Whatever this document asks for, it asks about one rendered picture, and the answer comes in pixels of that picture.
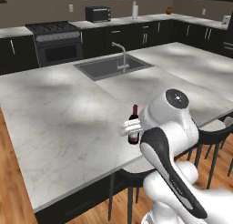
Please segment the black stool with pale cushion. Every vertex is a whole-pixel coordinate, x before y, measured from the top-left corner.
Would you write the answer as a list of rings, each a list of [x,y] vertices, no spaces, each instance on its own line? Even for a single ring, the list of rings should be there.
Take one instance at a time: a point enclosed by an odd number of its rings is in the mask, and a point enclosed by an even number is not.
[[[132,224],[133,188],[137,189],[136,202],[138,202],[139,190],[143,187],[145,177],[155,170],[145,158],[141,158],[110,176],[108,220],[111,220],[115,175],[118,175],[127,187],[127,224]]]
[[[178,156],[176,156],[176,159],[181,158],[185,154],[188,154],[187,159],[191,158],[192,152],[194,149],[197,150],[196,158],[195,158],[195,166],[198,167],[198,163],[200,160],[200,154],[202,150],[203,145],[208,145],[208,152],[205,155],[205,158],[208,157],[208,154],[210,152],[210,149],[212,147],[215,147],[214,149],[214,154],[213,154],[213,159],[211,163],[211,169],[209,172],[209,177],[208,177],[208,185],[207,188],[210,188],[211,185],[211,180],[213,178],[216,162],[217,162],[217,157],[218,157],[218,151],[223,147],[228,135],[228,132],[226,129],[222,128],[222,124],[219,121],[219,119],[216,119],[215,121],[203,126],[199,130],[199,140],[198,143],[184,152],[180,153]]]
[[[233,134],[233,112],[223,116],[219,121],[222,124],[222,128],[226,129],[226,131],[228,132],[228,135]],[[233,158],[231,159],[231,163],[228,169],[228,176],[230,176],[232,169],[233,169]]]

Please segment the silver tap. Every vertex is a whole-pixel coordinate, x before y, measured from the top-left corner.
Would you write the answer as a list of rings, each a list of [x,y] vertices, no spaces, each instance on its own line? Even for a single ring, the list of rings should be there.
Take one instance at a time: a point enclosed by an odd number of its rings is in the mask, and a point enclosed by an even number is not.
[[[116,47],[120,48],[123,51],[123,64],[121,66],[117,65],[117,69],[121,70],[122,73],[125,73],[126,70],[129,68],[129,64],[127,63],[126,49],[123,46],[121,46],[120,44],[116,43],[116,42],[112,42],[111,45],[116,46]]]

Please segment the white paper towel roll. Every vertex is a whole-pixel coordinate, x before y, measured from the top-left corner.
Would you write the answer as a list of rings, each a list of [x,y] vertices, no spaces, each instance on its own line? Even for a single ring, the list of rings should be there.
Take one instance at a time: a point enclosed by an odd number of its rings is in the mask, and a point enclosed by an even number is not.
[[[137,19],[137,17],[138,17],[138,5],[137,5],[137,1],[134,1],[132,6],[132,19]]]

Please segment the dark red wine bottle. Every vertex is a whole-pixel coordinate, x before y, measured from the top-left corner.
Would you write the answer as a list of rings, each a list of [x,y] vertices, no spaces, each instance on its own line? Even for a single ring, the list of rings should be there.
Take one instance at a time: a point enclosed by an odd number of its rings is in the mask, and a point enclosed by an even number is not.
[[[130,120],[138,118],[137,105],[133,105],[133,114],[130,116]],[[138,133],[131,133],[128,135],[128,143],[131,145],[136,145],[139,141]]]

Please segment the black stove with oven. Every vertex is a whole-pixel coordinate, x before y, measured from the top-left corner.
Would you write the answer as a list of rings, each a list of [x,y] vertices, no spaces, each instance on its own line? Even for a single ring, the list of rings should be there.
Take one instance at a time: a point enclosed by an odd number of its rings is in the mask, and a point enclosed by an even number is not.
[[[81,30],[67,21],[27,24],[33,33],[39,65],[53,66],[83,59]]]

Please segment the grey steel sink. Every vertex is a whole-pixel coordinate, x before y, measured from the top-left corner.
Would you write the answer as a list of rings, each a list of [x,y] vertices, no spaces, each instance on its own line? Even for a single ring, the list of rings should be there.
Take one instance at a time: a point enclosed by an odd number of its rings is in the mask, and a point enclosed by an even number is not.
[[[93,81],[119,76],[124,73],[127,74],[149,67],[152,67],[152,65],[131,55],[126,55],[126,57],[112,56],[76,64],[76,68]]]

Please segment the black island base cabinet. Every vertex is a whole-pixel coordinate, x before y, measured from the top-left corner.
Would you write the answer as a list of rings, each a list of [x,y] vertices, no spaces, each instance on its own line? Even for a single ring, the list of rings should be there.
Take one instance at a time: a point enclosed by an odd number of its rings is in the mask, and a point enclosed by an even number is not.
[[[35,213],[38,224],[65,224],[109,199],[110,176],[102,178]],[[127,187],[115,175],[113,196]]]

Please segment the black toaster oven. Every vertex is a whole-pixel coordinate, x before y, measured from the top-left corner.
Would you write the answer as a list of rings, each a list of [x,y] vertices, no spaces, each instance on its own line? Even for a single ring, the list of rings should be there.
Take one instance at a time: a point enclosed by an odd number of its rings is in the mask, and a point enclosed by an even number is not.
[[[111,8],[106,6],[87,6],[85,8],[86,21],[91,23],[109,22],[111,20]]]

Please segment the black tall appliance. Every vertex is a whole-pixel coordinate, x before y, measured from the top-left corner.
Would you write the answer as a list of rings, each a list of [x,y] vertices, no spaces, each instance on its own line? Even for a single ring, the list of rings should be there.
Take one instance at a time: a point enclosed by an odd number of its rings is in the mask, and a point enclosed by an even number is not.
[[[233,59],[233,19],[229,22],[226,39],[223,42],[223,55]]]

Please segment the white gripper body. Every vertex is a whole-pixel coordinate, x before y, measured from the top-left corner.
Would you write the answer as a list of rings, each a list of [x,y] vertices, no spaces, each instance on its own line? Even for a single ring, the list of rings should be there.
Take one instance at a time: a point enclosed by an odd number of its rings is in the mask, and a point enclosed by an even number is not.
[[[126,136],[132,133],[141,132],[142,130],[143,128],[141,127],[140,120],[136,118],[124,122],[119,128],[119,133],[121,136]]]

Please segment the black base cupboard run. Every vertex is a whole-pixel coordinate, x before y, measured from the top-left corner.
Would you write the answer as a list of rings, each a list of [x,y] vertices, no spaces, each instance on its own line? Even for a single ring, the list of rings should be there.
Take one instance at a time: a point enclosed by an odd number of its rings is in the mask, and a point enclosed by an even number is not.
[[[115,42],[126,51],[170,42],[171,20],[89,28],[82,31],[84,59],[120,53]]]
[[[226,30],[173,20],[171,41],[220,54]]]
[[[38,67],[32,36],[0,38],[0,76]]]

